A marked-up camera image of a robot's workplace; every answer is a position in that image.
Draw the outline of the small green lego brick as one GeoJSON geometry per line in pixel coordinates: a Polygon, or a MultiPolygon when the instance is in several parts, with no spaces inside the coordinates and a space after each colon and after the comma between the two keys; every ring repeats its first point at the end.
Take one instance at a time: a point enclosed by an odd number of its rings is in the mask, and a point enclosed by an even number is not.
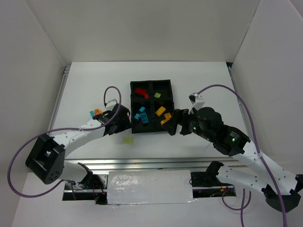
{"type": "Polygon", "coordinates": [[[160,96],[161,96],[160,93],[155,93],[155,94],[154,94],[154,97],[155,97],[155,98],[160,98],[160,96]]]}

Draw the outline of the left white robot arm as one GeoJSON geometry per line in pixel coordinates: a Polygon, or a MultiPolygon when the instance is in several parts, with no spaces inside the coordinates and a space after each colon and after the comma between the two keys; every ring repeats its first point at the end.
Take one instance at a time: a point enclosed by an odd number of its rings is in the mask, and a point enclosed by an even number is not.
{"type": "Polygon", "coordinates": [[[26,166],[44,184],[57,179],[72,180],[89,186],[99,178],[83,163],[70,163],[65,158],[85,144],[107,135],[131,128],[130,110],[123,105],[113,105],[111,110],[92,117],[78,130],[39,136],[26,159],[26,166]]]}

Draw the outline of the small yellow lego brick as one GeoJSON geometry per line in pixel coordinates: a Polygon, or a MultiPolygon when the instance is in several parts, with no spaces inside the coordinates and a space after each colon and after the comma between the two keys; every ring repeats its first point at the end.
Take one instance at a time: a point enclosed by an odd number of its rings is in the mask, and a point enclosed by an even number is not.
{"type": "Polygon", "coordinates": [[[170,113],[166,113],[166,114],[164,114],[164,117],[165,117],[165,119],[170,119],[172,116],[170,113]]]}

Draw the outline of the yellow butterfly lego piece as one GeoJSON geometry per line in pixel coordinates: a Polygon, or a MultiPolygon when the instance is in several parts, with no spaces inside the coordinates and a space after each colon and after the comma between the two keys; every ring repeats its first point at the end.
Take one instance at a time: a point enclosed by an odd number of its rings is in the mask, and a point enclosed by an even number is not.
{"type": "Polygon", "coordinates": [[[102,114],[102,111],[100,109],[95,109],[94,115],[99,115],[99,114],[102,114]]]}

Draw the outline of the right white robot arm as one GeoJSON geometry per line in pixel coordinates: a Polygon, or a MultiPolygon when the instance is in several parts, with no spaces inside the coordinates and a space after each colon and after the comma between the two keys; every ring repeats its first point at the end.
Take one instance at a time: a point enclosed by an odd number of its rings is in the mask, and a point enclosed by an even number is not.
{"type": "Polygon", "coordinates": [[[221,115],[213,108],[203,107],[192,112],[177,109],[161,125],[171,136],[175,135],[180,125],[181,135],[193,133],[211,142],[221,154],[240,161],[255,173],[241,173],[214,161],[206,170],[210,181],[255,190],[265,196],[270,207],[280,212],[290,212],[299,205],[303,176],[290,173],[267,155],[258,152],[255,143],[245,133],[224,124],[221,115]]]}

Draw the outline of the red lego brick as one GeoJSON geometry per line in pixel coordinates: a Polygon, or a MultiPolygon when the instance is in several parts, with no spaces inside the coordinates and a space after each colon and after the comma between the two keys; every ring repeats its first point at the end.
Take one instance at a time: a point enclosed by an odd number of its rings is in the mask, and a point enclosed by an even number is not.
{"type": "Polygon", "coordinates": [[[147,90],[145,90],[145,89],[137,87],[134,90],[134,93],[135,93],[136,96],[143,97],[145,99],[149,99],[149,94],[148,94],[147,90]]]}

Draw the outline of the cyan rounded lego piece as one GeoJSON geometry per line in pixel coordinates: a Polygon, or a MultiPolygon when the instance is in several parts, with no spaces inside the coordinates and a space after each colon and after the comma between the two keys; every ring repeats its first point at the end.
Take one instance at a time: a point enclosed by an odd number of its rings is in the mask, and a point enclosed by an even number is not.
{"type": "Polygon", "coordinates": [[[143,124],[148,124],[149,123],[148,116],[145,112],[140,113],[140,118],[141,118],[143,124]]]}

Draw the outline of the light green square lego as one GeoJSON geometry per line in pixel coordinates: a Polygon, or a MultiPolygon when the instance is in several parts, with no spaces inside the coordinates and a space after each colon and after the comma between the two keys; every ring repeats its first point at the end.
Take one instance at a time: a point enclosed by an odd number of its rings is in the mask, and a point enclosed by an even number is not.
{"type": "Polygon", "coordinates": [[[133,137],[124,137],[123,142],[124,144],[133,144],[134,139],[133,137]]]}

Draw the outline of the yellow rounded lego brick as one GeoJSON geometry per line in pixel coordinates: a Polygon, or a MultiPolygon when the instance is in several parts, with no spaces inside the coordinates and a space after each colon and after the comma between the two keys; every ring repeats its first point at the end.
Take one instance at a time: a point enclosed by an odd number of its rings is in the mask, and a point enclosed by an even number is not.
{"type": "Polygon", "coordinates": [[[162,120],[162,121],[160,122],[161,126],[162,126],[164,123],[166,123],[167,121],[169,121],[169,119],[164,119],[164,120],[162,120]]]}

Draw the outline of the yellow long lego brick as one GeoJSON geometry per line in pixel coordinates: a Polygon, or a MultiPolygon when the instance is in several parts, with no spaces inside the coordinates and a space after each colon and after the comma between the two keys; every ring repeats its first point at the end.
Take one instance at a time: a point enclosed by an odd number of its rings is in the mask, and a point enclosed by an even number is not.
{"type": "Polygon", "coordinates": [[[163,106],[161,106],[161,107],[155,112],[155,114],[156,114],[157,117],[160,117],[165,111],[166,111],[166,108],[163,107],[163,106]]]}

